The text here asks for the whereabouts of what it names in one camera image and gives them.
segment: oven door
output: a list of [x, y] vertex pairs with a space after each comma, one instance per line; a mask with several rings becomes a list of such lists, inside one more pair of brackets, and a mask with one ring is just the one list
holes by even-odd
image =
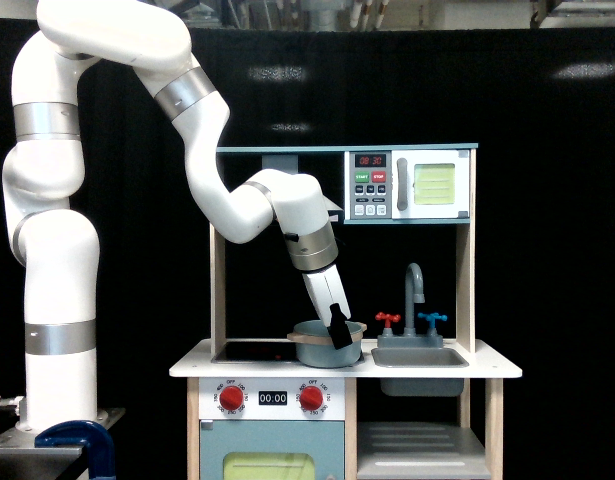
[[200, 431], [200, 477], [343, 480], [342, 421], [216, 420]]

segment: wooden frame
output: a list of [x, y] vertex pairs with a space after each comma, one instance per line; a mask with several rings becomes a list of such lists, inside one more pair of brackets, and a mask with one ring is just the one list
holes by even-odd
[[[456, 226], [456, 341], [470, 353], [475, 336], [476, 150], [470, 151], [470, 223]], [[225, 239], [210, 225], [211, 353], [226, 343]], [[187, 379], [187, 478], [200, 480], [199, 378]], [[345, 379], [345, 480], [356, 480], [357, 380]], [[503, 478], [503, 379], [486, 379], [485, 461], [492, 480]], [[471, 382], [458, 401], [458, 422], [471, 426]]]

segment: black curtain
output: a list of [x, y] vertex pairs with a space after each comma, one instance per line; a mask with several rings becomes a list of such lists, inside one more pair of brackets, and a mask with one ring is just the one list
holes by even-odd
[[[0, 20], [0, 169], [15, 143], [11, 67], [35, 31]], [[505, 478], [591, 477], [598, 456], [615, 467], [615, 29], [196, 30], [192, 40], [231, 108], [224, 146], [479, 143], [477, 337], [524, 370], [505, 382]], [[101, 240], [99, 405], [127, 408], [114, 427], [119, 478], [184, 478], [185, 382], [168, 369], [209, 336], [208, 224], [189, 193], [182, 141], [131, 69], [100, 62], [83, 76], [79, 102], [87, 176], [72, 208]], [[300, 162], [340, 197], [339, 166]], [[256, 168], [235, 159], [227, 183]], [[426, 288], [437, 285], [439, 307], [451, 311], [454, 260], [435, 252], [452, 229], [336, 234], [354, 315], [402, 308], [411, 261], [429, 263]], [[273, 228], [229, 246], [234, 334], [267, 333], [283, 312], [290, 323], [313, 316], [283, 248]], [[0, 193], [3, 395], [24, 392], [23, 283]], [[364, 420], [433, 410], [363, 388]]]

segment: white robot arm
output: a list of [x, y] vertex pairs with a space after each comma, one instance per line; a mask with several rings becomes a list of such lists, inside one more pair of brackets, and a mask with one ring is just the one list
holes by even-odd
[[189, 186], [209, 221], [227, 240], [245, 243], [275, 215], [318, 316], [330, 327], [337, 347], [351, 343], [346, 328], [331, 329], [332, 320], [344, 321], [351, 313], [333, 263], [338, 251], [316, 179], [263, 170], [228, 192], [216, 168], [216, 148], [229, 108], [191, 53], [184, 23], [169, 12], [131, 0], [111, 2], [109, 15], [112, 10], [102, 8], [104, 3], [42, 0], [42, 32], [72, 52], [134, 67], [184, 140]]
[[[336, 347], [351, 343], [344, 325], [351, 314], [333, 263], [338, 252], [318, 182], [263, 170], [227, 191], [217, 172], [216, 147], [229, 108], [192, 55], [184, 23], [134, 0], [40, 0], [37, 17], [41, 32], [14, 66], [18, 143], [3, 166], [10, 245], [27, 266], [29, 426], [38, 430], [96, 415], [98, 238], [84, 217], [69, 210], [68, 198], [84, 178], [76, 87], [99, 58], [132, 66], [169, 116], [185, 143], [192, 195], [227, 240], [247, 242], [276, 216]], [[82, 360], [74, 362], [74, 355]], [[61, 407], [52, 407], [61, 394]]]

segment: gray pot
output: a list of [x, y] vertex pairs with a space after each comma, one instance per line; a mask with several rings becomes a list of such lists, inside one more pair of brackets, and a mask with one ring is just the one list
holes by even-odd
[[287, 338], [296, 343], [298, 360], [310, 367], [347, 367], [360, 358], [360, 341], [367, 326], [362, 323], [345, 322], [353, 343], [340, 350], [334, 348], [327, 327], [320, 320], [301, 322]]

